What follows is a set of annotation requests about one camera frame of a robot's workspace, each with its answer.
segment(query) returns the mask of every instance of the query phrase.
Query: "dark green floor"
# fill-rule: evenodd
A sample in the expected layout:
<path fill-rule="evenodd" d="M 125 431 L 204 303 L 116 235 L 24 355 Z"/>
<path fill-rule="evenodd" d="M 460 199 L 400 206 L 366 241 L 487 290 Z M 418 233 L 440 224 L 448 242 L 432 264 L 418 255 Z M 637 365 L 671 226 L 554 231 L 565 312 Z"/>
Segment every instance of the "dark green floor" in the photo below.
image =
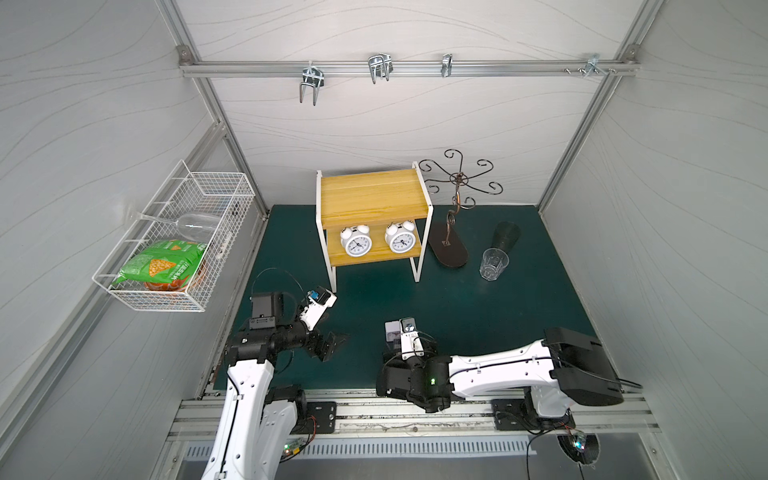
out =
<path fill-rule="evenodd" d="M 437 206 L 433 221 L 442 222 L 448 207 Z M 482 252 L 491 246 L 501 220 L 520 226 L 522 235 L 510 252 L 507 270 L 495 282 L 480 277 Z M 544 328 L 563 326 L 594 335 L 571 281 L 534 207 L 476 207 L 462 211 L 456 230 L 469 250 L 469 261 L 458 270 L 442 267 L 427 249 L 421 282 L 414 283 L 407 259 L 343 266 L 337 269 L 338 300 L 318 328 L 349 334 L 349 340 L 326 363 L 296 351 L 293 364 L 273 384 L 298 383 L 305 389 L 373 387 L 385 349 L 384 322 L 406 316 L 419 330 L 439 341 L 444 354 L 479 355 L 528 344 Z M 240 304 L 234 330 L 246 325 L 251 292 L 281 290 L 303 295 L 285 273 L 290 271 L 305 290 L 329 287 L 315 227 L 313 205 L 276 205 Z M 286 309 L 293 310 L 286 298 Z M 277 369 L 290 357 L 281 353 Z M 226 386 L 217 375 L 216 387 Z"/>

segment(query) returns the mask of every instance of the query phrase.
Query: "snack bag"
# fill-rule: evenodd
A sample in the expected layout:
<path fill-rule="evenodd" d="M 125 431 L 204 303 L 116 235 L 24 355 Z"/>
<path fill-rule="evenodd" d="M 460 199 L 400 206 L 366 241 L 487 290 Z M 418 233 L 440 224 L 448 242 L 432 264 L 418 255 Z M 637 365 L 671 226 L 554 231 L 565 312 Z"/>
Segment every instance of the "snack bag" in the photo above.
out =
<path fill-rule="evenodd" d="M 149 283 L 175 283 L 185 286 L 205 252 L 205 243 L 186 240 L 161 240 L 152 243 L 120 268 L 112 285 L 125 280 Z"/>

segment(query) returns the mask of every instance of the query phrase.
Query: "clock face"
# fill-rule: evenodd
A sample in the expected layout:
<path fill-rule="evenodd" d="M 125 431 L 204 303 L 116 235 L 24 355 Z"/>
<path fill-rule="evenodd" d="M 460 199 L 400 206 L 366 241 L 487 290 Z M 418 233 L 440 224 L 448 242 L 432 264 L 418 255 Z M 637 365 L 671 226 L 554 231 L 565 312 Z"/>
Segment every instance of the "clock face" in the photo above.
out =
<path fill-rule="evenodd" d="M 352 237 L 346 244 L 346 252 L 351 257 L 361 257 L 371 250 L 371 239 L 365 235 Z"/>
<path fill-rule="evenodd" d="M 392 239 L 390 246 L 395 253 L 404 253 L 413 248 L 415 241 L 410 233 L 399 233 Z"/>

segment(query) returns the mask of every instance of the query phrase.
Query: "clear wine glass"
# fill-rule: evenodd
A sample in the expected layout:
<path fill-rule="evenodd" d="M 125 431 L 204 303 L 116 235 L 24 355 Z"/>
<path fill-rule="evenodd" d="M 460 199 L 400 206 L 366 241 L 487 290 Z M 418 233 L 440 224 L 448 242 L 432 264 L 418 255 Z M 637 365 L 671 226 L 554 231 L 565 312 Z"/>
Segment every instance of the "clear wine glass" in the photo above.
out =
<path fill-rule="evenodd" d="M 139 214 L 145 220 L 154 220 L 161 223 L 169 223 L 176 226 L 179 235 L 191 242 L 209 243 L 214 236 L 216 227 L 219 226 L 221 217 L 204 212 L 187 212 L 176 220 L 167 218 L 152 217 L 151 215 Z"/>

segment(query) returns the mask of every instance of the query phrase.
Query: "clear glass cup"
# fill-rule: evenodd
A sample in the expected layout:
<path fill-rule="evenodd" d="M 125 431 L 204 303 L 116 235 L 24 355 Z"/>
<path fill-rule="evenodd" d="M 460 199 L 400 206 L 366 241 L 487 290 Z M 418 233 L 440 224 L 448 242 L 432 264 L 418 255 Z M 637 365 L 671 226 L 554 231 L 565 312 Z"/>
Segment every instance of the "clear glass cup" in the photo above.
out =
<path fill-rule="evenodd" d="M 480 276 L 486 280 L 496 280 L 509 265 L 509 257 L 498 248 L 489 248 L 482 253 Z"/>

